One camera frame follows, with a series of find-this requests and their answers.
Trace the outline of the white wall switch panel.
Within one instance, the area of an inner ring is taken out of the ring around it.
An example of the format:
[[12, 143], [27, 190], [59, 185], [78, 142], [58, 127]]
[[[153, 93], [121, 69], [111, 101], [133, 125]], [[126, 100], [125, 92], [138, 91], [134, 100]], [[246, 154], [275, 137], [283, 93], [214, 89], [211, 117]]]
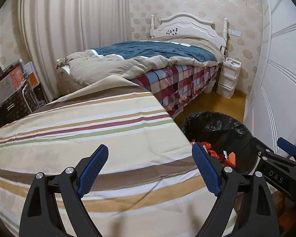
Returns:
[[233, 35], [233, 36], [237, 36], [237, 37], [241, 37], [242, 33], [240, 31], [234, 30], [234, 29], [228, 29], [228, 34], [229, 35]]

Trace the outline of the brown patterned storage box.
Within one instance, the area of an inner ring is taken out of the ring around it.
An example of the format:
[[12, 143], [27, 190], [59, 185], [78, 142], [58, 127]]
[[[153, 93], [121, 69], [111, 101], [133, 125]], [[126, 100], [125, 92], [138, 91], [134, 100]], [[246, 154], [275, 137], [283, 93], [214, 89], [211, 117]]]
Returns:
[[29, 80], [25, 78], [21, 87], [0, 104], [0, 128], [30, 115], [37, 109], [38, 99]]

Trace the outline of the white footboard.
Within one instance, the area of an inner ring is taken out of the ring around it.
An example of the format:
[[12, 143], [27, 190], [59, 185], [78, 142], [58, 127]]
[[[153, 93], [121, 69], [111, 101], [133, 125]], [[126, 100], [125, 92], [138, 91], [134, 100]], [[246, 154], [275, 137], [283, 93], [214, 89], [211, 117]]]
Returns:
[[65, 95], [76, 92], [83, 88], [83, 86], [74, 82], [73, 77], [70, 75], [69, 65], [63, 63], [62, 59], [58, 59], [56, 61], [56, 70], [58, 71], [61, 87]]

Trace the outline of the plaid bed sheet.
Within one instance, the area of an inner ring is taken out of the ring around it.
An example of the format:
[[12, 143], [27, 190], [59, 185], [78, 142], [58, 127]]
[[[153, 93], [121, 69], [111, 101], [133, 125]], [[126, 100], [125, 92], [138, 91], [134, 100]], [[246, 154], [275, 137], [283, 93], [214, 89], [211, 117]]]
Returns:
[[171, 117], [188, 105], [216, 79], [219, 66], [203, 69], [191, 65], [174, 65], [152, 70], [132, 82], [151, 92]]

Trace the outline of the red plastic bag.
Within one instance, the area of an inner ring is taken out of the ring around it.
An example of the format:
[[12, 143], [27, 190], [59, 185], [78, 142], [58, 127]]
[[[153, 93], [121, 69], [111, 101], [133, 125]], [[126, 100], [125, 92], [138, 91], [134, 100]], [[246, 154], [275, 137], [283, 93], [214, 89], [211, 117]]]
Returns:
[[212, 150], [212, 144], [208, 143], [208, 142], [201, 142], [200, 143], [203, 148], [207, 151], [207, 153], [211, 156], [211, 157], [215, 157], [216, 159], [219, 160], [219, 162], [221, 164], [223, 164], [226, 160], [225, 154], [224, 153], [217, 153], [216, 151]]

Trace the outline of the white orange cardboard box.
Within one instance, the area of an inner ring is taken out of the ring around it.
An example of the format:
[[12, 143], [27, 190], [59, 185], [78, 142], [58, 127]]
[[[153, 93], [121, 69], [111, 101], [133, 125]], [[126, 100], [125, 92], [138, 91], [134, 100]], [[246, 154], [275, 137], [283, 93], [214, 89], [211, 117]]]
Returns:
[[0, 104], [15, 93], [21, 87], [23, 81], [21, 66], [15, 67], [0, 80]]

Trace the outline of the white wardrobe doors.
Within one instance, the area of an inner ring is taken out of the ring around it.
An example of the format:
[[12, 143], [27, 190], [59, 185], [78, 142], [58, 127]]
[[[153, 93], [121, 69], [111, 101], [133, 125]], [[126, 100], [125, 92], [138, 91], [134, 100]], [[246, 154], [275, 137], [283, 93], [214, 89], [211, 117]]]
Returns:
[[262, 0], [263, 33], [258, 69], [246, 100], [244, 124], [281, 156], [282, 137], [296, 145], [296, 6]]

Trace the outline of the black trash bag bin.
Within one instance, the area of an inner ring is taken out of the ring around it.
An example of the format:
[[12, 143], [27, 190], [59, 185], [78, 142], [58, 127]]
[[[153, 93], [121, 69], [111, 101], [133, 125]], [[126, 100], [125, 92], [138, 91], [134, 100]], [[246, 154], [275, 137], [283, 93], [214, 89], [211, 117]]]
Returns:
[[258, 152], [251, 148], [253, 135], [237, 119], [219, 112], [196, 112], [185, 117], [181, 130], [190, 141], [207, 142], [218, 154], [235, 154], [235, 169], [250, 173], [255, 167]]

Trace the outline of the white plastic drawer unit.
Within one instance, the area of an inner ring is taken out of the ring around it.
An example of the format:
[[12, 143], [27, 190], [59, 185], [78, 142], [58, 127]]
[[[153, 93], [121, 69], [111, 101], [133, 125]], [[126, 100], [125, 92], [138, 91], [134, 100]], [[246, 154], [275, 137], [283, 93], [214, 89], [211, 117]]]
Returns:
[[216, 93], [230, 99], [236, 89], [241, 62], [227, 57], [221, 67]]

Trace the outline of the striped bed sheet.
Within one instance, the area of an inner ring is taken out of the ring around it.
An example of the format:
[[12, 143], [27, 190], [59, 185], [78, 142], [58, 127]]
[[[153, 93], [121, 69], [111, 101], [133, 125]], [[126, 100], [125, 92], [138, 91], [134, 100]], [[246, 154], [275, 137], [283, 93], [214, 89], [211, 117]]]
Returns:
[[210, 193], [191, 144], [159, 101], [109, 76], [0, 128], [0, 219], [18, 236], [38, 172], [61, 173], [101, 144], [108, 161], [82, 199], [103, 236], [195, 236]]

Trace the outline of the beige curtain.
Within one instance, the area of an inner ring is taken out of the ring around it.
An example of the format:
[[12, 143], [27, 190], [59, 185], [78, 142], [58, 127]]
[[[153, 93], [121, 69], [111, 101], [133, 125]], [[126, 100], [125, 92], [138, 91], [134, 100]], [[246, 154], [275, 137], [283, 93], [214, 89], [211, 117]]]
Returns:
[[19, 0], [30, 60], [48, 101], [64, 93], [56, 60], [131, 40], [129, 0]]

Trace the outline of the small orange white box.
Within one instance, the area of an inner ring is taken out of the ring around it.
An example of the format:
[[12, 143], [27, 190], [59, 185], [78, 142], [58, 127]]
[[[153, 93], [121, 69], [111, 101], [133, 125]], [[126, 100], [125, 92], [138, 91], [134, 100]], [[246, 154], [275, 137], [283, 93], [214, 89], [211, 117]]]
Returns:
[[28, 78], [32, 88], [37, 87], [40, 84], [38, 75], [32, 61], [22, 65], [23, 74]]

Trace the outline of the white wooden headboard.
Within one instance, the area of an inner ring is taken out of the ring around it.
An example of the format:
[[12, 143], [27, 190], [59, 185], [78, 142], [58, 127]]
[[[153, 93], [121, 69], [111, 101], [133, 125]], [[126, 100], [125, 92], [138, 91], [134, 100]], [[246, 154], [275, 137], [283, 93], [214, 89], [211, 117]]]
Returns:
[[151, 16], [150, 36], [193, 35], [207, 39], [221, 50], [227, 46], [228, 19], [224, 18], [222, 36], [212, 28], [212, 20], [201, 19], [188, 12], [175, 13], [167, 18], [160, 18], [160, 25], [155, 27], [155, 16]]

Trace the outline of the beige and blue duvet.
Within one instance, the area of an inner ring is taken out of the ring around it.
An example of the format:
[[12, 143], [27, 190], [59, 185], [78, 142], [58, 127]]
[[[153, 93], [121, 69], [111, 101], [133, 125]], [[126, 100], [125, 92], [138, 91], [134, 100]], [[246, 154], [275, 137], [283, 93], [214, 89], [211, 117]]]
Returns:
[[74, 83], [86, 87], [110, 75], [132, 80], [173, 65], [203, 69], [224, 60], [213, 42], [194, 35], [174, 35], [75, 52], [59, 59], [56, 68], [64, 70]]

